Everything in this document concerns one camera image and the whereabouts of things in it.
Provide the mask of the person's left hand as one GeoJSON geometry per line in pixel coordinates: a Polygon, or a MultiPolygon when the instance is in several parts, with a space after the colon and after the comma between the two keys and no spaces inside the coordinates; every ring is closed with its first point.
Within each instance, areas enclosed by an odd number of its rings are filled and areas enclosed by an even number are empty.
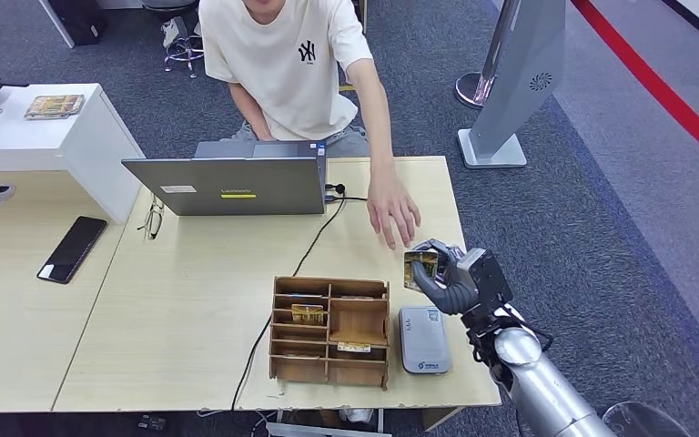
{"type": "Polygon", "coordinates": [[[395,170],[371,170],[367,210],[374,232],[389,249],[397,248],[396,238],[407,248],[421,225],[420,210],[395,170]]]}

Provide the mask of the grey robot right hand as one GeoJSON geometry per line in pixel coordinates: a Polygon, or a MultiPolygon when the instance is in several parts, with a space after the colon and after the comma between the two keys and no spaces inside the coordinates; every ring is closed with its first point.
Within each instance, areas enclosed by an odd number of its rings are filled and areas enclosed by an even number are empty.
{"type": "Polygon", "coordinates": [[[410,273],[416,287],[433,305],[448,315],[463,314],[478,303],[474,284],[465,279],[458,267],[465,252],[437,239],[429,239],[413,247],[413,251],[433,260],[410,261],[410,273]]]}

